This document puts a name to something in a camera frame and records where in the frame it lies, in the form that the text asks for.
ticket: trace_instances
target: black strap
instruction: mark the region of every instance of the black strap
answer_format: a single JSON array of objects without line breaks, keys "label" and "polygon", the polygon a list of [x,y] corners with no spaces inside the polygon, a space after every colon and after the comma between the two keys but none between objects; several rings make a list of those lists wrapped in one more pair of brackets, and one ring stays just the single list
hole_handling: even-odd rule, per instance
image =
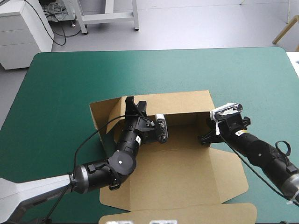
[{"label": "black strap", "polygon": [[[284,153],[283,151],[281,151],[280,148],[278,147],[278,144],[279,144],[280,142],[285,143],[286,147],[288,148],[288,151],[287,151],[286,153]],[[275,143],[275,147],[276,147],[276,149],[277,149],[277,150],[278,150],[278,151],[285,157],[285,162],[286,162],[287,166],[289,166],[289,159],[288,159],[288,156],[291,154],[291,146],[290,146],[290,144],[289,144],[287,141],[277,141],[277,142]]]},{"label": "black strap", "polygon": [[116,179],[116,186],[109,186],[110,190],[116,190],[120,188],[121,186],[121,177],[118,175],[118,173],[115,171],[115,169],[110,166],[110,164],[106,161],[106,163],[102,164],[101,166],[96,167],[95,169],[102,169],[103,167],[108,167],[110,171],[112,172],[114,178]]}]

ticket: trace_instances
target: cardboard box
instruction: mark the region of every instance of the cardboard box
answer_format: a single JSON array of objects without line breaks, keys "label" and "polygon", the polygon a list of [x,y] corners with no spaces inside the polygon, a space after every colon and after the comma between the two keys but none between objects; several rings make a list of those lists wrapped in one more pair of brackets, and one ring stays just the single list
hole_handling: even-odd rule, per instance
[{"label": "cardboard box", "polygon": [[[90,104],[95,127],[125,114],[125,98]],[[206,119],[214,105],[209,91],[176,92],[135,96],[147,101],[152,119],[163,113],[169,131],[165,144],[141,145],[137,168],[120,189],[100,190],[100,202],[130,212],[104,216],[107,221],[177,220],[179,224],[253,224],[256,208],[250,203],[222,204],[248,190],[239,158],[229,152],[203,146],[198,136],[209,128]],[[123,120],[108,125],[115,139]]]}]

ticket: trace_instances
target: white cabinet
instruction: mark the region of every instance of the white cabinet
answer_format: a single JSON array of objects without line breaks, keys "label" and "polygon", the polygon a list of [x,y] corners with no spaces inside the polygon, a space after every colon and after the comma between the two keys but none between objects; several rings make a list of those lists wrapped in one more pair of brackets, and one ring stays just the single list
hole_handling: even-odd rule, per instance
[{"label": "white cabinet", "polygon": [[[37,10],[54,38],[38,0],[27,1]],[[34,55],[51,52],[52,44],[42,22],[28,3],[10,0],[0,6],[0,63],[5,69],[29,67]]]}]

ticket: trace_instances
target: cable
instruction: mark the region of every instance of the cable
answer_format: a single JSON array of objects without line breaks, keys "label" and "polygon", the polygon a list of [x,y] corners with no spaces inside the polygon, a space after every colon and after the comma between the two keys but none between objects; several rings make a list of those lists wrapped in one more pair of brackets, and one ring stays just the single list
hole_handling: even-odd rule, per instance
[{"label": "cable", "polygon": [[255,173],[255,175],[257,175],[265,184],[268,185],[269,188],[271,188],[276,194],[278,194],[279,196],[283,197],[286,200],[290,200],[290,198],[284,196],[283,194],[281,194],[279,191],[277,191],[274,187],[272,187],[269,182],[267,182],[262,176],[260,176],[241,156],[240,154],[223,138],[223,136],[221,134],[219,134],[220,137],[222,138],[223,142],[226,143],[231,150],[240,158],[240,160],[242,160],[242,162],[245,163],[245,165],[253,172]]},{"label": "cable", "polygon": [[[78,35],[80,32],[81,32],[81,30],[79,30],[77,33],[72,34],[72,35],[65,35],[65,37],[76,36],[76,35]],[[64,36],[64,35],[61,35],[61,34],[58,34],[58,33],[54,32],[54,31],[53,31],[53,33],[56,34],[56,35],[58,35],[58,36]]]},{"label": "cable", "polygon": [[57,43],[57,42],[51,37],[51,35],[49,34],[49,32],[48,32],[48,30],[47,30],[45,24],[43,23],[41,17],[40,17],[39,14],[37,13],[36,9],[35,9],[35,8],[34,8],[34,7],[33,7],[27,0],[24,0],[24,1],[25,1],[28,5],[30,5],[31,8],[35,11],[35,13],[37,14],[39,20],[42,22],[43,27],[45,28],[45,30],[46,30],[48,36],[51,38],[51,40],[52,40],[55,44],[57,44],[57,45],[59,45],[59,46],[64,46],[64,45],[66,44],[66,37],[64,37],[64,43],[62,43],[62,44],[61,44],[61,43]]},{"label": "cable", "polygon": [[65,189],[61,192],[61,195],[59,196],[59,198],[57,199],[57,201],[55,202],[55,204],[53,205],[53,207],[51,208],[51,210],[49,211],[49,213],[47,214],[46,218],[42,221],[41,224],[44,224],[50,217],[50,215],[52,214],[52,212],[54,211],[54,209],[57,207],[57,205],[59,204],[59,202],[61,201],[62,197],[65,195],[66,191],[68,190],[68,188],[71,186],[71,184],[69,183]]},{"label": "cable", "polygon": [[[44,10],[43,11],[44,13],[48,13],[47,15],[46,15],[46,17],[49,17],[49,16],[54,16],[54,14],[52,14],[52,13],[50,13],[50,12],[48,12],[48,11],[46,11],[46,10]],[[78,35],[80,32],[81,32],[81,30],[79,30],[77,33],[75,33],[75,34],[72,34],[72,35],[61,35],[61,34],[59,34],[59,33],[56,33],[55,31],[53,31],[52,30],[52,32],[54,33],[54,34],[56,34],[56,35],[58,35],[58,36],[65,36],[65,37],[71,37],[71,36],[76,36],[76,35]]]},{"label": "cable", "polygon": [[[80,146],[77,148],[75,155],[74,155],[74,169],[73,169],[73,178],[75,179],[75,170],[76,170],[76,166],[77,166],[77,154],[80,150],[80,148],[86,143],[88,142],[88,140],[90,140],[96,133],[98,133],[101,129],[103,129],[106,125],[108,125],[109,123],[111,123],[112,121],[118,119],[118,118],[123,118],[123,117],[139,117],[139,118],[143,118],[148,120],[149,122],[152,122],[151,119],[145,117],[145,116],[141,116],[141,115],[121,115],[118,117],[115,117],[111,120],[109,120],[107,123],[103,124],[98,130],[96,130],[95,132],[93,132],[89,137],[87,137],[81,144]],[[50,215],[53,213],[54,209],[57,207],[57,205],[59,204],[59,202],[61,201],[62,197],[65,195],[66,191],[68,190],[68,188],[71,186],[71,184],[68,184],[65,189],[63,190],[63,192],[61,193],[61,195],[59,196],[59,198],[57,199],[57,201],[55,202],[55,204],[53,205],[53,207],[51,208],[51,210],[49,211],[49,213],[47,214],[46,218],[41,222],[41,224],[45,224],[45,222],[49,219]]]},{"label": "cable", "polygon": [[92,133],[89,137],[87,137],[82,143],[81,145],[77,148],[76,152],[75,152],[75,155],[74,155],[74,168],[73,168],[73,178],[75,179],[75,174],[76,174],[76,166],[77,166],[77,154],[79,152],[79,150],[81,149],[81,147],[86,143],[88,142],[88,140],[90,140],[96,133],[98,133],[101,129],[103,129],[104,127],[106,127],[106,125],[108,125],[109,123],[111,123],[112,121],[118,119],[118,118],[123,118],[123,117],[139,117],[139,118],[143,118],[143,119],[146,119],[150,122],[152,122],[151,119],[145,117],[145,116],[141,116],[141,115],[121,115],[121,116],[118,116],[116,118],[113,118],[111,120],[109,120],[107,123],[103,124],[98,130],[96,130],[94,133]]}]

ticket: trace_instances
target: drawer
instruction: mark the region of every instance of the drawer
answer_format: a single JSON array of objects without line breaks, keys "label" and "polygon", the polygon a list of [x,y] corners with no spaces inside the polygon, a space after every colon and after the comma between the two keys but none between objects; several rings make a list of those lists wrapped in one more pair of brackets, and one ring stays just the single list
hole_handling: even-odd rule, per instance
[{"label": "drawer", "polygon": [[0,32],[16,29],[28,29],[21,15],[10,15],[0,17]]},{"label": "drawer", "polygon": [[35,40],[29,29],[0,32],[0,46],[34,42]]},{"label": "drawer", "polygon": [[5,69],[27,68],[39,52],[36,43],[0,46],[0,63]]}]

